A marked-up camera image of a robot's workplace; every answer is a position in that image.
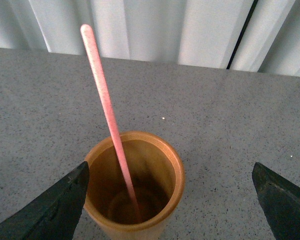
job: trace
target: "corrugated metal wall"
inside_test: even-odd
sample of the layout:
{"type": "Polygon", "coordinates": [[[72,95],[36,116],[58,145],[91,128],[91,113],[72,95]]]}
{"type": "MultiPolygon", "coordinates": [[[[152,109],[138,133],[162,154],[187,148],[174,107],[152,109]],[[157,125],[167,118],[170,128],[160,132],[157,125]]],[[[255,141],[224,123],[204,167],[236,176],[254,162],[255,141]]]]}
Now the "corrugated metal wall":
{"type": "Polygon", "coordinates": [[[84,55],[82,24],[103,57],[300,76],[300,0],[0,0],[0,48],[84,55]]]}

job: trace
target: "pink stick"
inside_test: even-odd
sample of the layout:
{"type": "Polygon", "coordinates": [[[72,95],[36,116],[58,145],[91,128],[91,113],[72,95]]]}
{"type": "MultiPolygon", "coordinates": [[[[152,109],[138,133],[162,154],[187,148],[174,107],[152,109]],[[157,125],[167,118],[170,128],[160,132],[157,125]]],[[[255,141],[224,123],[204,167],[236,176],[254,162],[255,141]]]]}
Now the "pink stick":
{"type": "Polygon", "coordinates": [[[104,71],[101,65],[100,56],[94,36],[94,31],[91,26],[87,24],[83,24],[81,26],[81,35],[83,39],[83,43],[85,46],[86,54],[88,56],[92,74],[94,77],[94,81],[96,84],[96,88],[98,89],[99,96],[101,99],[103,111],[105,114],[106,122],[108,123],[108,127],[110,130],[110,134],[112,137],[113,145],[116,151],[116,155],[119,159],[119,164],[121,167],[121,171],[123,174],[123,178],[128,189],[128,194],[131,198],[137,220],[141,223],[141,215],[138,207],[138,202],[134,190],[134,186],[132,184],[125,152],[122,146],[122,142],[119,135],[119,129],[115,118],[115,113],[111,104],[111,99],[107,87],[107,82],[105,79],[104,71]]]}

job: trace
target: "cup rim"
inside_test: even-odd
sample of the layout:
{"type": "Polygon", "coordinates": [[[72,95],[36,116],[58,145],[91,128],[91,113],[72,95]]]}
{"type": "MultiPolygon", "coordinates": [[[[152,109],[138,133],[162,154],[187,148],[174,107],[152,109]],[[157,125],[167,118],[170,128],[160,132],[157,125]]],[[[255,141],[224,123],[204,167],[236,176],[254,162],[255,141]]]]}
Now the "cup rim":
{"type": "MultiPolygon", "coordinates": [[[[162,138],[149,132],[135,131],[135,130],[122,132],[120,133],[120,137],[123,142],[130,141],[130,140],[141,140],[141,141],[144,140],[155,145],[163,152],[165,153],[168,152],[169,153],[168,159],[172,164],[172,167],[174,169],[174,174],[175,174],[174,191],[167,205],[156,216],[142,223],[120,224],[111,221],[106,217],[104,217],[99,211],[96,210],[96,208],[93,206],[92,202],[88,198],[88,195],[86,195],[84,209],[88,212],[88,214],[93,220],[95,220],[97,223],[101,225],[107,226],[108,228],[113,228],[122,232],[135,232],[135,231],[148,229],[152,226],[159,224],[160,222],[168,218],[169,215],[176,209],[185,188],[185,170],[184,170],[184,165],[176,150],[162,138]]],[[[92,156],[96,152],[96,150],[101,149],[100,152],[102,153],[104,150],[108,149],[111,146],[113,146],[113,142],[111,136],[109,136],[104,140],[102,140],[101,142],[99,142],[97,145],[95,145],[87,154],[84,160],[88,163],[90,167],[94,160],[92,156]]]]}

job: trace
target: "speckled surface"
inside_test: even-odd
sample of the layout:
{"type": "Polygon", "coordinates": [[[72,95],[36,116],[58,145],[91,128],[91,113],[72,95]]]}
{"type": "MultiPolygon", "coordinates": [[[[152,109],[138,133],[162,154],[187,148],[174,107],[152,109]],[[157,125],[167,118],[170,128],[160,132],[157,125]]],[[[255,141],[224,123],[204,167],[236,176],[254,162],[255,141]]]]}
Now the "speckled surface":
{"type": "MultiPolygon", "coordinates": [[[[300,186],[300,77],[102,63],[119,129],[162,137],[184,163],[160,239],[274,239],[251,173],[258,161],[300,186]]],[[[108,135],[86,57],[0,49],[0,222],[108,135]]],[[[73,239],[108,238],[83,210],[73,239]]]]}

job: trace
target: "orange cup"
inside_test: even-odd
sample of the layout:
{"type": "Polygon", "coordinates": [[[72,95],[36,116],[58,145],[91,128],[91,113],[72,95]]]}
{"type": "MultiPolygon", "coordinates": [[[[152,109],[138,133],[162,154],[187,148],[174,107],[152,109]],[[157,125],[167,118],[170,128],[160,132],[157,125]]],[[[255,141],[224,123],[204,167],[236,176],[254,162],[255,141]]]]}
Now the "orange cup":
{"type": "Polygon", "coordinates": [[[142,222],[136,219],[111,137],[88,153],[90,179],[84,209],[112,240],[157,240],[185,187],[174,148],[148,132],[120,135],[142,222]]]}

